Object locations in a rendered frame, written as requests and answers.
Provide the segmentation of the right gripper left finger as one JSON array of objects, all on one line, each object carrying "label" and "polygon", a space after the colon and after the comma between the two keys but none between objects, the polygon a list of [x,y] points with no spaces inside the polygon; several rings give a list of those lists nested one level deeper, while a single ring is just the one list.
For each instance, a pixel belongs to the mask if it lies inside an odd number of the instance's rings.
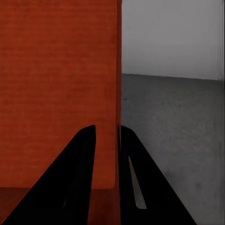
[{"label": "right gripper left finger", "polygon": [[96,127],[73,137],[2,225],[87,225]]}]

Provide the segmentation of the storage box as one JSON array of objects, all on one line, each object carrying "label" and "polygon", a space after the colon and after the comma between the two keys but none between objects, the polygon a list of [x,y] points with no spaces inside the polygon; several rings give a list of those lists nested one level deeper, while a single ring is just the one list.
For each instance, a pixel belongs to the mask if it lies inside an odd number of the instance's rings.
[{"label": "storage box", "polygon": [[87,225],[120,225],[122,0],[0,0],[0,225],[95,125]]}]

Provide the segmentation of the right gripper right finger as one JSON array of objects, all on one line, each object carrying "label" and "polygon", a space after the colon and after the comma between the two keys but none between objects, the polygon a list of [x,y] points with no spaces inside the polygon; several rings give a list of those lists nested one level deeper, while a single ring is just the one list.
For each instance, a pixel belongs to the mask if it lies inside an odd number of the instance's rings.
[{"label": "right gripper right finger", "polygon": [[[147,209],[136,207],[130,156]],[[118,125],[120,225],[197,225],[135,132]]]}]

